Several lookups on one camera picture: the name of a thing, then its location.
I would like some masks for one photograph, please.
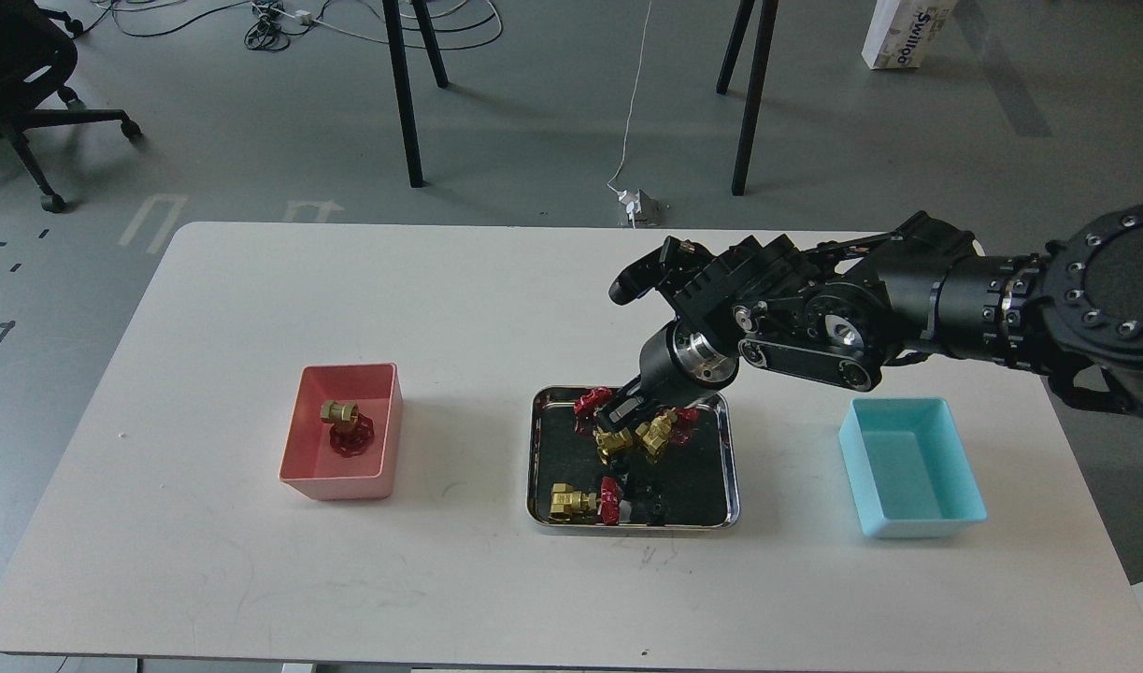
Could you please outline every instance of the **black table leg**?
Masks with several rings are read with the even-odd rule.
[[[446,89],[447,85],[450,85],[450,80],[447,80],[446,65],[442,65],[442,51],[438,50],[438,38],[433,33],[433,23],[430,22],[430,9],[426,8],[426,0],[414,0],[413,13],[417,15],[417,29],[422,31],[425,53],[426,56],[430,56],[433,80],[438,82],[439,89]]]
[[[741,119],[741,137],[737,141],[737,161],[733,167],[733,195],[745,194],[745,175],[750,171],[750,154],[754,150],[754,129],[758,127],[758,111],[762,106],[762,85],[766,81],[766,64],[772,58],[772,34],[775,33],[775,16],[780,11],[780,0],[762,0],[762,15],[758,18],[758,34],[754,38],[754,64],[750,69],[750,89],[745,91],[745,114]]]
[[[729,80],[733,80],[733,67],[737,64],[741,41],[745,39],[745,27],[750,25],[750,16],[754,13],[754,0],[741,0],[737,6],[737,18],[733,21],[733,33],[729,34],[729,47],[725,50],[725,63],[720,64],[720,77],[717,78],[717,94],[729,93]]]
[[[401,31],[401,8],[398,0],[384,0],[384,27],[387,27],[387,54],[392,57],[392,83],[397,86],[397,110],[401,114],[405,139],[405,165],[409,169],[409,187],[421,187],[422,154],[417,150],[417,122],[413,119],[413,93],[409,90],[409,65],[405,59],[405,33]]]

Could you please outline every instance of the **black cable on floor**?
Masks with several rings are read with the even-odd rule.
[[[239,5],[250,5],[250,2],[248,0],[239,0],[239,2],[231,2],[230,5],[223,5],[221,8],[209,9],[208,13],[200,13],[198,16],[190,18],[190,21],[182,23],[182,25],[178,25],[176,27],[170,27],[168,30],[162,30],[160,31],[160,33],[128,33],[126,27],[122,27],[122,24],[119,23],[119,14],[110,13],[110,15],[114,19],[114,25],[119,26],[119,30],[122,31],[122,34],[129,34],[131,38],[163,38],[163,35],[166,34],[176,33],[178,30],[185,29],[194,24],[195,22],[201,21],[201,18],[208,17],[209,14],[221,13],[224,9],[237,8]]]

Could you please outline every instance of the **silver bolt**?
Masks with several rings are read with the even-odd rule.
[[[745,306],[734,307],[733,319],[737,321],[737,327],[745,329],[745,331],[753,331],[754,320],[751,318],[750,310],[746,310]]]

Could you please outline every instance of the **office chair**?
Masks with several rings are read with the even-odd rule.
[[[121,122],[122,134],[135,141],[143,131],[125,111],[87,111],[75,90],[65,85],[77,65],[72,39],[40,13],[32,0],[0,0],[0,139],[6,137],[43,195],[40,203],[51,214],[63,213],[65,201],[51,189],[32,151],[25,131],[32,128],[97,121]],[[66,111],[35,107],[57,94]]]

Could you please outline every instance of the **chair base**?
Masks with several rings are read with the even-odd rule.
[[[42,193],[42,197],[40,197],[41,208],[50,214],[63,213],[67,208],[67,203],[55,192],[55,189],[51,187],[51,184],[43,175],[43,169],[41,169],[32,151],[30,151],[25,131],[30,131],[33,128],[117,121],[120,122],[122,136],[126,136],[128,141],[135,142],[138,137],[143,136],[143,129],[139,128],[138,123],[135,123],[135,120],[131,120],[127,115],[126,111],[83,110],[83,106],[80,105],[80,99],[77,98],[75,90],[67,88],[67,86],[62,86],[57,90],[57,94],[67,106],[79,109],[67,111],[27,111],[22,112],[22,114],[0,115],[0,137],[10,142],[15,153],[18,154],[18,160],[23,162],[32,179],[35,181],[37,186],[40,187],[40,192]]]

